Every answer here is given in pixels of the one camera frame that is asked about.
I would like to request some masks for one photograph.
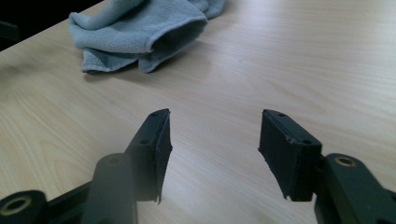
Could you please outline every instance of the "wooden table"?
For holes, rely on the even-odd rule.
[[[95,76],[80,72],[63,21],[0,52],[0,198],[40,189],[50,200],[91,180],[163,108],[174,151],[163,202],[139,203],[140,223],[316,223],[314,203],[284,200],[257,150],[264,108],[395,191],[395,11],[394,1],[227,0],[155,72]]]

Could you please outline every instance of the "black plastic part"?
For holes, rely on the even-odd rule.
[[[0,38],[5,38],[15,42],[20,41],[20,29],[17,25],[0,21]]]
[[[172,152],[169,109],[151,113],[134,136],[125,154],[130,155],[137,201],[162,197],[166,167]]]
[[[49,220],[46,196],[38,190],[14,193],[0,201],[0,223],[43,224]]]
[[[334,153],[322,169],[342,223],[396,223],[396,202],[361,161]]]
[[[391,190],[388,190],[387,189],[387,191],[388,191],[388,193],[390,194],[390,197],[393,199],[393,201],[396,203],[396,193],[395,192],[393,192],[393,191],[391,191]]]
[[[48,203],[38,190],[2,199],[0,223],[137,223],[136,201],[161,201],[172,152],[169,115],[169,109],[148,115],[124,153],[97,163],[92,181]]]
[[[103,157],[96,164],[81,224],[137,223],[132,162],[123,153]]]
[[[260,153],[264,156],[284,197],[294,202],[312,200],[315,169],[321,143],[287,115],[262,112]]]
[[[318,224],[336,224],[341,223],[335,206],[329,206],[324,203],[320,198],[315,201],[315,216],[317,217]]]

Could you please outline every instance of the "wood grain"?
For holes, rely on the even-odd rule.
[[[93,14],[106,3],[90,8]],[[67,21],[0,52],[0,198],[48,199],[92,178],[146,118],[171,110],[163,202],[140,223],[316,223],[257,150],[262,110],[288,114],[323,154],[363,161],[396,190],[396,3],[227,0],[204,33],[155,72],[80,72]]]

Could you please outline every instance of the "microfiber cloth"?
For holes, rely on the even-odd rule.
[[[69,31],[83,50],[83,72],[138,61],[149,73],[195,40],[223,6],[224,0],[110,0],[92,17],[71,13]]]

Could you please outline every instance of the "dark background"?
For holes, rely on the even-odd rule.
[[[20,41],[66,20],[70,12],[80,12],[102,0],[1,0],[0,21],[17,25]],[[0,50],[18,42],[0,38]]]

